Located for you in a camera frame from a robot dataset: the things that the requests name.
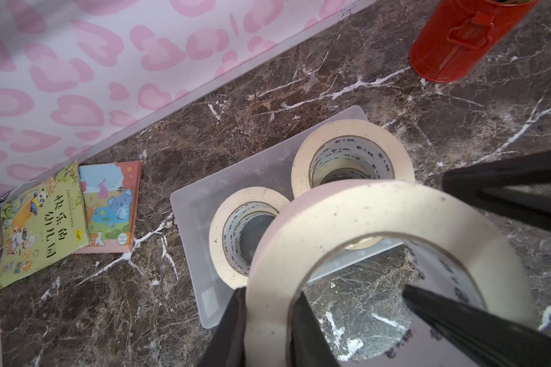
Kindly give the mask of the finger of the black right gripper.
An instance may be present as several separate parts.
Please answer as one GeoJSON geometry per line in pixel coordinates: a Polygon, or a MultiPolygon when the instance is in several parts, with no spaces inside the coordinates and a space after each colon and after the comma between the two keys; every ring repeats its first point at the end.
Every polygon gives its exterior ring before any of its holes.
{"type": "Polygon", "coordinates": [[[551,183],[551,150],[446,171],[442,190],[479,209],[551,232],[551,197],[514,186],[551,183]]]}

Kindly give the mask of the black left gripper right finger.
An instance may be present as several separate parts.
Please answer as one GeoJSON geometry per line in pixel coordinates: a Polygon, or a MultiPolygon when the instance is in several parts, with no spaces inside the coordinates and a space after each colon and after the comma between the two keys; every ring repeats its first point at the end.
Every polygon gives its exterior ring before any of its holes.
{"type": "Polygon", "coordinates": [[[480,366],[551,366],[551,337],[407,285],[407,307],[480,366]]]}

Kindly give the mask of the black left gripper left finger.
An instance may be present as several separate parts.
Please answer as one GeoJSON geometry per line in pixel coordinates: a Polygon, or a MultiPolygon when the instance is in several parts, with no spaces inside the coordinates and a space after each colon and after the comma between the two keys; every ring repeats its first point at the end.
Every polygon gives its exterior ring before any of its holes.
{"type": "MultiPolygon", "coordinates": [[[[199,366],[248,366],[243,346],[246,328],[246,289],[234,291],[216,333],[199,366]]],[[[292,309],[291,366],[338,366],[308,299],[301,294],[292,309]]]]}

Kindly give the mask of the cream art tape roll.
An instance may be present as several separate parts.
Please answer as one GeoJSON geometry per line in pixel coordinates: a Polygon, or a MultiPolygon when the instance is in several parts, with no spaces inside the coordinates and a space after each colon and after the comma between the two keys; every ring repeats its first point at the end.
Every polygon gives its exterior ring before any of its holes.
{"type": "Polygon", "coordinates": [[[413,240],[444,252],[468,274],[488,313],[537,326],[522,261],[485,216],[430,187],[343,180],[293,200],[261,238],[246,286],[249,365],[290,365],[292,309],[303,286],[328,257],[372,236],[413,240]]]}
{"type": "Polygon", "coordinates": [[[295,155],[291,171],[295,198],[340,180],[416,181],[413,163],[399,140],[384,128],[361,119],[320,126],[295,155]]]}
{"type": "Polygon", "coordinates": [[[276,218],[290,200],[267,187],[247,187],[219,206],[209,229],[212,263],[220,279],[236,290],[249,278],[251,262],[243,257],[243,230],[257,217],[276,218]]]}

